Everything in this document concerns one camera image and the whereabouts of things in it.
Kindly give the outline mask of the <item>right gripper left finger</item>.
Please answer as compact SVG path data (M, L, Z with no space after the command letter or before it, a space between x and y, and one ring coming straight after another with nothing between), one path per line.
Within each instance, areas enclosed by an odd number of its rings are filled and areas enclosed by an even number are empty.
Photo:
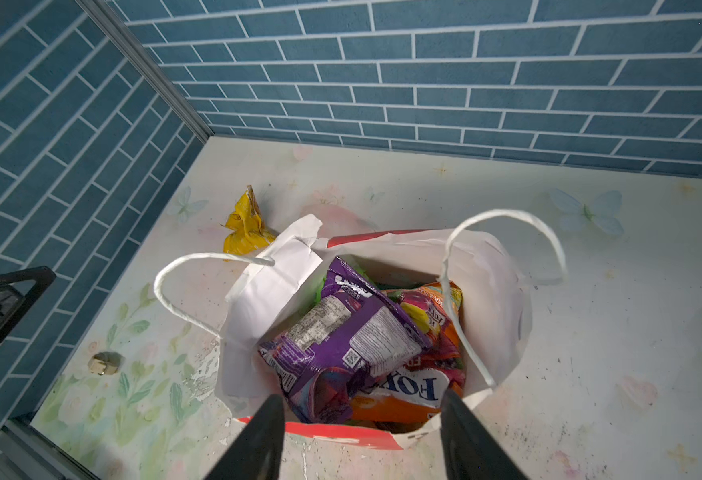
M284 436L283 398L273 394L264 401L205 479L278 479Z

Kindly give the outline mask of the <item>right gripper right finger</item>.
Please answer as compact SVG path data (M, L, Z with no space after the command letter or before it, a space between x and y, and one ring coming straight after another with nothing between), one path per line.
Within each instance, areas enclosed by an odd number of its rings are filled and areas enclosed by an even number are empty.
M449 480L527 479L463 400L450 389L441 402L440 420L440 438Z

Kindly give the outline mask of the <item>purple snack packet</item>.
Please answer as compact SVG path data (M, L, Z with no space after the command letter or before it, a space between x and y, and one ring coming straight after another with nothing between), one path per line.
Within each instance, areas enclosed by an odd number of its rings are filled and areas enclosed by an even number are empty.
M351 400L425 353L436 336L340 257L320 299L292 326L259 344L287 404L303 423L349 420Z

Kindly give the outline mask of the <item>yellow snack packet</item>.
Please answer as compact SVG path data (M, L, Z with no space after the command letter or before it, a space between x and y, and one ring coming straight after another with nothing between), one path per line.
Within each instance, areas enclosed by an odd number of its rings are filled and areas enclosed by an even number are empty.
M276 239L261 216L251 185L236 202L224 227L231 231L223 244L226 254L245 256L268 247Z

